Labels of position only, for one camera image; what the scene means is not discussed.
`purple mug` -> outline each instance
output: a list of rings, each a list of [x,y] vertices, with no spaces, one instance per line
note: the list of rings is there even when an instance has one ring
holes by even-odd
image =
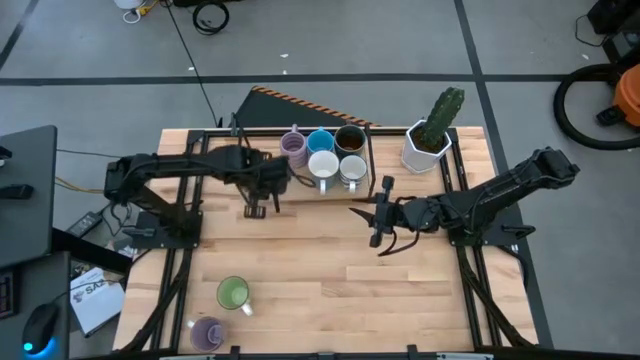
[[[289,157],[289,165],[294,169],[307,164],[307,139],[298,132],[298,125],[293,124],[291,131],[280,139],[280,153]]]
[[[222,323],[213,317],[203,317],[190,323],[191,345],[200,352],[212,352],[224,342],[225,334]]]

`wooden tabletop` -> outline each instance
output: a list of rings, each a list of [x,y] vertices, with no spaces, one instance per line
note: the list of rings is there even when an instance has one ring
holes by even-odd
[[[184,152],[188,130],[164,130],[159,154]],[[458,128],[470,186],[494,176],[481,127]],[[215,138],[220,146],[230,138]],[[250,138],[257,148],[276,148],[279,138]],[[444,192],[440,169],[412,175],[400,163],[404,138],[373,138],[379,191],[383,175],[395,177],[392,197]],[[449,155],[455,177],[453,156]],[[152,189],[175,201],[178,179],[154,180]],[[455,250],[446,233],[423,234],[409,251],[380,258],[368,246],[371,229],[348,210],[353,202],[283,201],[281,213],[267,208],[264,220],[245,219],[244,203],[235,191],[205,179],[202,239],[194,252],[184,311],[180,351],[193,353],[188,321],[214,316],[227,327],[219,352],[240,345],[243,353],[404,352],[472,350]],[[357,205],[368,211],[372,205]],[[399,230],[399,244],[414,235]],[[128,343],[157,299],[166,251],[154,250],[132,269],[114,348]],[[485,248],[494,299],[529,341],[536,334],[518,262]],[[227,276],[245,278],[254,315],[222,309],[216,288]],[[485,343],[489,338],[481,303],[476,298]],[[168,310],[172,315],[173,305]],[[165,319],[164,346],[171,319]]]

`hexagonal pot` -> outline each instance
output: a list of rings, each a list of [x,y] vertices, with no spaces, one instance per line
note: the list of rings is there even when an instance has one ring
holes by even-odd
[[[413,174],[422,174],[433,169],[444,153],[451,147],[451,139],[449,134],[445,133],[445,145],[442,147],[439,153],[433,154],[426,151],[421,151],[416,148],[411,139],[411,132],[413,129],[422,126],[427,122],[426,120],[418,120],[412,127],[404,134],[404,148],[402,149],[402,165],[406,167]]]

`blue mug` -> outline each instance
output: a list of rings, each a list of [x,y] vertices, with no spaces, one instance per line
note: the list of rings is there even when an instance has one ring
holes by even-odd
[[[333,135],[320,127],[307,137],[307,151],[309,155],[322,150],[333,152],[333,143]]]

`blue light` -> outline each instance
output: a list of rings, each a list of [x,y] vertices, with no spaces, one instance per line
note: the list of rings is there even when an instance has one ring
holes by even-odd
[[[47,359],[49,357],[51,357],[51,355],[53,354],[53,352],[56,349],[56,339],[55,338],[51,338],[51,340],[49,340],[49,343],[47,344],[47,346],[42,349],[42,351],[40,351],[37,354],[25,354],[25,357],[27,359]]]

